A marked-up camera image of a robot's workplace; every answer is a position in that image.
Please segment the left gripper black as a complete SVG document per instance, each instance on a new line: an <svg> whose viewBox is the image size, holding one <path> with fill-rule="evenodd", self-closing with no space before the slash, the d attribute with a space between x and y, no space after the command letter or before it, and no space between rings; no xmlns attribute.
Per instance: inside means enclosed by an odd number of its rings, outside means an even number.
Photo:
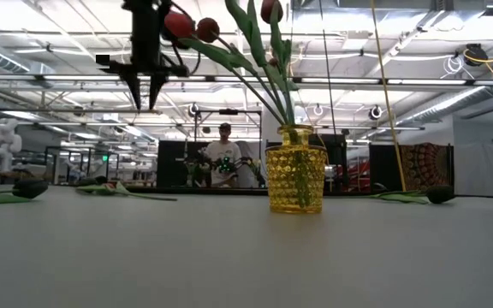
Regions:
<svg viewBox="0 0 493 308"><path fill-rule="evenodd" d="M110 55L96 55L95 61L100 65L100 70L119 74L127 84L137 110L141 110L140 80L137 74L151 75L149 110L155 108L158 94L168 82L168 75L189 76L187 66L175 64L161 54L160 38L161 31L164 31L164 18L174 5L172 0L123 0L122 8L132 14L130 63L111 60Z"/></svg>

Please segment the maroon artificial tulip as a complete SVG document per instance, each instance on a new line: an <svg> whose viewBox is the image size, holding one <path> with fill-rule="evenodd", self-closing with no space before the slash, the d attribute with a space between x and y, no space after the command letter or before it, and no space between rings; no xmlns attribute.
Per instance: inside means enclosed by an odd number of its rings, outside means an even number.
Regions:
<svg viewBox="0 0 493 308"><path fill-rule="evenodd" d="M280 125L285 125L274 105L268 79L263 78L254 65L231 43L220 37L219 25L212 18L202 19L190 38L180 38L179 41L187 47L191 47L201 55L226 68L235 77L240 79ZM264 71L268 64L259 66Z"/></svg>

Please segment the yellow textured glass vase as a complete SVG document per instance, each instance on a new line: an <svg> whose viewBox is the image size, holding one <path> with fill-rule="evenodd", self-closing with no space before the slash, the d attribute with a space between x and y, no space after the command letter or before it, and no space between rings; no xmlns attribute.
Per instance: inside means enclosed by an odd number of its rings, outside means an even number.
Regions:
<svg viewBox="0 0 493 308"><path fill-rule="evenodd" d="M279 127L282 143L265 150L270 210L317 214L323 209L327 151L311 145L313 127Z"/></svg>

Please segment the black curtain panel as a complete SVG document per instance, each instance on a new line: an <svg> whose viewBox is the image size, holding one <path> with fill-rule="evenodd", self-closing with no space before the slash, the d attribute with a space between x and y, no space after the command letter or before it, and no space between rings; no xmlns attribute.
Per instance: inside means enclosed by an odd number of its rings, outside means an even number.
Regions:
<svg viewBox="0 0 493 308"><path fill-rule="evenodd" d="M208 142L161 140L157 154L157 188L187 187L188 176Z"/></svg>
<svg viewBox="0 0 493 308"><path fill-rule="evenodd" d="M401 176L392 145L370 145L370 184L375 193L401 191Z"/></svg>

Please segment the horizontal ceiling pipe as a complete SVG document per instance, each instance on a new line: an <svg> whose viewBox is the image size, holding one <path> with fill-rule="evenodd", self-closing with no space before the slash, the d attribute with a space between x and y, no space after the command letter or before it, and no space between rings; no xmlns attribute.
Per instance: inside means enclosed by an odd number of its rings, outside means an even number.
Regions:
<svg viewBox="0 0 493 308"><path fill-rule="evenodd" d="M72 114L86 114L86 113L119 113L119 114L154 114L161 115L161 110L104 110L104 109L5 109L0 108L0 112L26 112L26 113L72 113Z"/></svg>

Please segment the person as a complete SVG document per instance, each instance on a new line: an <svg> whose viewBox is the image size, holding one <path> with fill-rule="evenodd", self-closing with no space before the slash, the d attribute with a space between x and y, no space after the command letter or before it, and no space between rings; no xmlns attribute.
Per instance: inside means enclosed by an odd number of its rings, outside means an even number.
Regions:
<svg viewBox="0 0 493 308"><path fill-rule="evenodd" d="M211 186L212 187L236 187L237 180L234 171L220 171L217 167L217 161L223 161L225 158L230 163L235 164L241 159L241 150L239 146L229 139L231 134L231 125L227 122L219 126L220 139L212 141L205 148L205 157L211 160Z"/></svg>

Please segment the black background robot gripper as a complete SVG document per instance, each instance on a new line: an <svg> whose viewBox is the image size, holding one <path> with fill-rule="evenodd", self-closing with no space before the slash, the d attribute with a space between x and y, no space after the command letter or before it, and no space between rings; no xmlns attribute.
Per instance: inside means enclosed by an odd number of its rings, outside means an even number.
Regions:
<svg viewBox="0 0 493 308"><path fill-rule="evenodd" d="M266 188L266 180L261 173L261 162L251 157L224 157L215 160L208 157L186 158L184 165L191 187L239 187L239 171L249 169L248 180L251 183L247 187Z"/></svg>

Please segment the white humanoid robot figure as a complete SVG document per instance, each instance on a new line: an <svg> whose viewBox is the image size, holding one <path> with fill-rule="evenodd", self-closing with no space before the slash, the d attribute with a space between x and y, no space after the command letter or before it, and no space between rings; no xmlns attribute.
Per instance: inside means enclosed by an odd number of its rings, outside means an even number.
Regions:
<svg viewBox="0 0 493 308"><path fill-rule="evenodd" d="M14 154L22 150L22 138L15 132L18 124L10 118L0 121L0 172L9 172Z"/></svg>

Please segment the black partition panel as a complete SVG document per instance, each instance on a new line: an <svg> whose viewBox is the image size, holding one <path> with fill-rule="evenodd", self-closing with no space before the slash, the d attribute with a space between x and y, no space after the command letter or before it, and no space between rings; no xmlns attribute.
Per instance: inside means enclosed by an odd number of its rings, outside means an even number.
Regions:
<svg viewBox="0 0 493 308"><path fill-rule="evenodd" d="M347 171L347 143L345 136L334 134L329 137L327 151L329 155L329 164L333 167L333 178L336 190L341 192L348 185Z"/></svg>

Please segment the red storage rack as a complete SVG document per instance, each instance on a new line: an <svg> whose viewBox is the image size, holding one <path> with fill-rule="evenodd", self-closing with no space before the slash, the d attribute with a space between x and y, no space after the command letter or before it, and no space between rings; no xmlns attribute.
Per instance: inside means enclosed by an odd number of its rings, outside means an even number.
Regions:
<svg viewBox="0 0 493 308"><path fill-rule="evenodd" d="M357 157L347 161L348 192L368 193L371 190L370 159Z"/></svg>

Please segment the mandala pattern tapestry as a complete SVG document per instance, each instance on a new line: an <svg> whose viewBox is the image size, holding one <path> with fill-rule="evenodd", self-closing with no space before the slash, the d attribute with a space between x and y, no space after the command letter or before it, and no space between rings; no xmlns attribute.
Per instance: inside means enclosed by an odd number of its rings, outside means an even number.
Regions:
<svg viewBox="0 0 493 308"><path fill-rule="evenodd" d="M406 189L426 191L453 184L453 147L422 143L401 145L401 163Z"/></svg>

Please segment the black frame rig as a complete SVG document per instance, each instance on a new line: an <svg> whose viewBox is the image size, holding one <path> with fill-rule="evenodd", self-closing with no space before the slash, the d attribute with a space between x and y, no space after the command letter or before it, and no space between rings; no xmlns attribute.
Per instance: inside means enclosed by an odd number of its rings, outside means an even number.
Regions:
<svg viewBox="0 0 493 308"><path fill-rule="evenodd" d="M262 133L262 129L261 129L262 117L261 117L261 112L260 112L260 111L236 110L236 109L226 108L226 109L219 109L219 110L217 111L217 113L218 113L219 115L223 115L223 116L238 116L238 115L245 115L245 116L246 116L246 118L252 118L252 117L251 117L251 114L256 114L256 115L258 116L258 118L259 118L259 121L258 121L258 122L255 122L254 120L251 120L251 121L252 121L252 122L254 123L254 125L258 128L258 147L260 147L261 133ZM234 125L232 125L232 124L231 124L231 123L229 123L229 122L227 122L227 123L231 125L231 133L232 133L232 130L233 130L233 126L234 126ZM220 136L219 136L219 126L218 126L218 139L216 139L216 140L219 140L219 139L220 139ZM233 140L232 140L233 138L231 137L231 134L230 134L230 136L229 136L229 139L230 139L232 142L235 142L235 143L237 144L237 142L236 142L236 141L233 141ZM204 150L201 152L201 154L203 155L203 157L205 156L205 148L204 148Z"/></svg>

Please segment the long ceiling light rail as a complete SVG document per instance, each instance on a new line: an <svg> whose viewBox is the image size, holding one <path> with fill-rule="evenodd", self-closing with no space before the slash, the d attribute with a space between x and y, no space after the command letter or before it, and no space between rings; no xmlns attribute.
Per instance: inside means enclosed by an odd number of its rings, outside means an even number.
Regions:
<svg viewBox="0 0 493 308"><path fill-rule="evenodd" d="M120 80L114 75L66 75L66 74L0 74L0 80L12 81L77 81L77 82L117 82ZM168 81L173 82L240 82L234 76L200 75L191 77L170 76ZM383 85L378 78L323 78L323 77L293 77L296 85L323 84L336 85ZM386 79L388 85L398 86L493 86L493 80L445 80L445 79Z"/></svg>

